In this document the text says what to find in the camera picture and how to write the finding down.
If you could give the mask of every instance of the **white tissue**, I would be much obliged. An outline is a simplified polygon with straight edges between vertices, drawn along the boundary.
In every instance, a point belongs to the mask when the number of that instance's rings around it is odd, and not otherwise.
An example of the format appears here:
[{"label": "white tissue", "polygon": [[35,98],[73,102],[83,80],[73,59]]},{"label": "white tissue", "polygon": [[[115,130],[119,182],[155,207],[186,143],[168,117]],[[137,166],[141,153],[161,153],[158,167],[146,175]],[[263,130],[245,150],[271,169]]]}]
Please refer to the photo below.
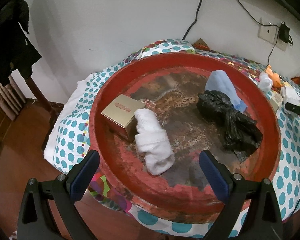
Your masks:
[{"label": "white tissue", "polygon": [[135,136],[137,149],[146,153],[146,167],[152,175],[165,172],[174,164],[172,151],[167,132],[161,129],[155,113],[149,109],[138,109],[134,112],[138,121]]},{"label": "white tissue", "polygon": [[271,78],[269,78],[269,75],[265,72],[262,72],[259,75],[259,79],[260,79],[260,82],[259,82],[258,87],[265,93],[269,92],[273,85],[273,81]]},{"label": "white tissue", "polygon": [[283,97],[284,112],[286,114],[291,114],[293,117],[296,117],[297,114],[295,114],[291,111],[288,111],[285,107],[286,103],[291,103],[293,105],[299,106],[300,98],[299,98],[297,92],[295,91],[295,89],[285,85],[284,87],[281,88],[280,94]]}]

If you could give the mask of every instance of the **blue cloth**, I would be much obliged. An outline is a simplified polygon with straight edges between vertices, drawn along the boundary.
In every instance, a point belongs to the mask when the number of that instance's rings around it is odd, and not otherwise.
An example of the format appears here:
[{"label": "blue cloth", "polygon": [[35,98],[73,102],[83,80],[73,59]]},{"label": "blue cloth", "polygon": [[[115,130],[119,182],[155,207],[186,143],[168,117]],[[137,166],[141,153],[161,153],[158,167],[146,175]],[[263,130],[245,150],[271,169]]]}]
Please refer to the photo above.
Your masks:
[{"label": "blue cloth", "polygon": [[225,93],[230,97],[234,108],[241,113],[247,108],[247,105],[238,97],[230,78],[223,70],[212,71],[204,89],[209,91],[217,90]]}]

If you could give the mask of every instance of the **power adapter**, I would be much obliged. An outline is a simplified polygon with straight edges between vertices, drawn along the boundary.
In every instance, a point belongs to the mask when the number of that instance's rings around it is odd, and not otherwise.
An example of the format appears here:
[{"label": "power adapter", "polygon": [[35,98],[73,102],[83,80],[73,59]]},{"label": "power adapter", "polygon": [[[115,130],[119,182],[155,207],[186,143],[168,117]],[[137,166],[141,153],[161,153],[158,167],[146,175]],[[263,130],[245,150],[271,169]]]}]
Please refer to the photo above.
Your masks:
[{"label": "power adapter", "polygon": [[279,28],[279,39],[285,43],[291,43],[289,40],[290,28],[286,26],[285,22],[282,22]]}]

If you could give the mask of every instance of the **black plastic bag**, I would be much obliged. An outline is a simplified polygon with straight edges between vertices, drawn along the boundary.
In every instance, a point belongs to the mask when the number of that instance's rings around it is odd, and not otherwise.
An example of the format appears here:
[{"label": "black plastic bag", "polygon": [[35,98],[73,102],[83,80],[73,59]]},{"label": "black plastic bag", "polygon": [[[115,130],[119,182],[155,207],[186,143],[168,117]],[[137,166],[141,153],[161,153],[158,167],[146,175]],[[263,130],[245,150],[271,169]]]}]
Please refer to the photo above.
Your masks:
[{"label": "black plastic bag", "polygon": [[242,163],[259,148],[263,135],[257,121],[240,113],[233,107],[230,98],[217,90],[198,94],[197,108],[201,116],[225,127],[223,147],[233,150]]}]

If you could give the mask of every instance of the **blue gripper pad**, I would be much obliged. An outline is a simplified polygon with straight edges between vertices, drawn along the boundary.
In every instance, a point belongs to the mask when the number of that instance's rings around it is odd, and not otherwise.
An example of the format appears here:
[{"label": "blue gripper pad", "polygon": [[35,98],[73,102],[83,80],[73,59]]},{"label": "blue gripper pad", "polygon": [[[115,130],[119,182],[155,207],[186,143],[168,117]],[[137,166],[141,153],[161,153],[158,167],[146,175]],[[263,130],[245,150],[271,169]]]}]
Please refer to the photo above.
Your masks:
[{"label": "blue gripper pad", "polygon": [[74,203],[82,199],[93,175],[100,164],[100,155],[96,150],[90,150],[81,163],[76,164],[69,171],[66,190],[70,200]]},{"label": "blue gripper pad", "polygon": [[209,150],[203,150],[200,153],[199,165],[217,199],[227,203],[233,188],[229,170],[226,166],[220,164]]}]

